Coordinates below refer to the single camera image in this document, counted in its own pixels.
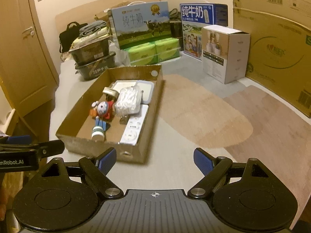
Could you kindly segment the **large brown cardboard box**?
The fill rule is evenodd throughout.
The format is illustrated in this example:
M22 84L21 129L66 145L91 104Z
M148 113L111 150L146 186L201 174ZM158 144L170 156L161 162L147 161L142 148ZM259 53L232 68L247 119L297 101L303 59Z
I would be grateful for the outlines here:
M250 34L246 76L310 117L310 0L233 0Z

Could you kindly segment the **white remote control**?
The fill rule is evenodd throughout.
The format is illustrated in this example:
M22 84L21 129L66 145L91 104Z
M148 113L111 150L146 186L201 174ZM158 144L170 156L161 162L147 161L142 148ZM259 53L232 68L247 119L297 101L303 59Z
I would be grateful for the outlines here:
M148 109L148 105L141 104L140 111L137 114L130 116L121 137L120 144L127 144L131 146L135 146L137 144Z

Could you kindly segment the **Doraemon figurine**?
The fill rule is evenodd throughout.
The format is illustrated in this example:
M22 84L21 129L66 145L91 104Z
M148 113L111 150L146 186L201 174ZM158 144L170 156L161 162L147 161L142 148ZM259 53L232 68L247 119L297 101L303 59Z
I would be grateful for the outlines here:
M101 120L110 122L113 119L113 104L113 101L93 102L89 115L92 118L100 118Z

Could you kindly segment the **green tissue pack left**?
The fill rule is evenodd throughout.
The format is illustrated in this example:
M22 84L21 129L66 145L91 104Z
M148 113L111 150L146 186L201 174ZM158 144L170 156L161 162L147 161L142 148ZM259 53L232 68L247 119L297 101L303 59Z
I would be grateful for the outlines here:
M152 65L158 62L156 45L148 42L125 49L131 66Z

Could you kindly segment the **cow picture milk box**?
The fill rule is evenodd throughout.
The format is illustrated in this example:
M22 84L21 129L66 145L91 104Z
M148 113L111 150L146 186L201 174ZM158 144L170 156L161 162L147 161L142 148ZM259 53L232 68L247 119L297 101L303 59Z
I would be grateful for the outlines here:
M107 13L114 43L121 50L172 36L167 1L129 4Z

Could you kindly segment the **blue binder clip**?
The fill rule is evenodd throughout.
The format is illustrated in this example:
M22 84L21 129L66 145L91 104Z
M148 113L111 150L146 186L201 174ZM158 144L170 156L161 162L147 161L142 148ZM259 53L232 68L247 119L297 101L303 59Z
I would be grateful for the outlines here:
M107 131L110 127L110 124L105 120L101 120L100 118L95 119L95 125L99 126L103 129L103 131Z

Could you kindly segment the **open cardboard tray box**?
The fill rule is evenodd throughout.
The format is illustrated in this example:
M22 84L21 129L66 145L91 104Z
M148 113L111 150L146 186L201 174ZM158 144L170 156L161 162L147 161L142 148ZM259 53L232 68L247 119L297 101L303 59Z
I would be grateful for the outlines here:
M105 87L112 86L116 81L134 80L150 81L155 86L137 143L130 145L120 142L126 125L121 124L120 117L115 113L114 105L110 106L108 119L106 119L108 129L105 132L105 140L92 139L91 134L96 125L96 119L93 116L95 111L91 104L96 100L100 102L106 100L103 93ZM109 68L97 78L67 114L56 131L57 138L72 153L98 156L108 148L114 147L118 161L144 163L149 153L149 144L161 98L162 82L161 65Z

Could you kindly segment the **cream power plug adapter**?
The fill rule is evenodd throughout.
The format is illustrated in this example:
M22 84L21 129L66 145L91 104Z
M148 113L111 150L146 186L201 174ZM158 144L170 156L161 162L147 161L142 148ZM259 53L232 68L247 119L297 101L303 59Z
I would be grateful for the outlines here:
M107 102L109 101L115 102L117 98L119 97L119 92L109 87L105 87L103 89L103 94L105 95L105 100Z

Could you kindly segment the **lower black instant food bowl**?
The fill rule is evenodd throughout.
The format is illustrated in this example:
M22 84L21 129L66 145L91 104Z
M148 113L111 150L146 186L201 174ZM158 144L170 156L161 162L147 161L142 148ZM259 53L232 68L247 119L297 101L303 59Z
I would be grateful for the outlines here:
M105 70L115 68L116 52L111 51L109 55L92 61L85 65L78 65L75 63L76 74L80 74L84 81L90 81L99 77Z

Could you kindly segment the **upper black instant food bowl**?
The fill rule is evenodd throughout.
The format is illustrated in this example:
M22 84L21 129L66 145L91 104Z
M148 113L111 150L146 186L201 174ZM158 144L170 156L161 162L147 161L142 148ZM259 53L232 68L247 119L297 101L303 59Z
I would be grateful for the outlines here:
M85 65L109 55L110 36L96 38L81 47L69 51L78 65Z

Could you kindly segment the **black laptop bag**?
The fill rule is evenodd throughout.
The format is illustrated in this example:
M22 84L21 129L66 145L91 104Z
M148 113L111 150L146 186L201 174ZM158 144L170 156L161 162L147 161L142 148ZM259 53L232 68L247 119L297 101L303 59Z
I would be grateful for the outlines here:
M66 30L59 34L59 52L68 52L73 41L79 37L81 28L87 26L87 23L79 24L78 22L70 22Z

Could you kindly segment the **square white night light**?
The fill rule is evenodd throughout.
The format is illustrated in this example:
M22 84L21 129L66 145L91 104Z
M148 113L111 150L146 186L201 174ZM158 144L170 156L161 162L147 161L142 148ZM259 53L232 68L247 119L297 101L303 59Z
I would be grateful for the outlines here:
M142 104L150 104L155 88L154 82L137 80L135 86L138 86L142 91Z

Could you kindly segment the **white humidifier product box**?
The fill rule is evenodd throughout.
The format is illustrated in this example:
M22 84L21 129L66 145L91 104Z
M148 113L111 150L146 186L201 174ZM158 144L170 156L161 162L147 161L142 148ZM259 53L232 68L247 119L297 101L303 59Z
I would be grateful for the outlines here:
M248 63L250 34L220 25L202 28L203 71L223 84L244 78Z

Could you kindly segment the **wooden door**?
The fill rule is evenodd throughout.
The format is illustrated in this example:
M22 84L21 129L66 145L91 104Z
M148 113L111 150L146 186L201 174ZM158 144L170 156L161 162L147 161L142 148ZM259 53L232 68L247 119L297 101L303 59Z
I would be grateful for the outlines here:
M1 87L25 116L54 98L59 75L34 0L1 0Z

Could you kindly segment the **white shallow box lid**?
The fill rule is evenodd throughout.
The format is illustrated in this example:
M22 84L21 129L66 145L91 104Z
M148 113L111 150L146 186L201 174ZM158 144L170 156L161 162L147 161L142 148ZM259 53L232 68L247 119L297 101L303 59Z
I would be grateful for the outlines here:
M110 87L113 90L116 90L118 93L122 88L135 86L137 80L117 80Z

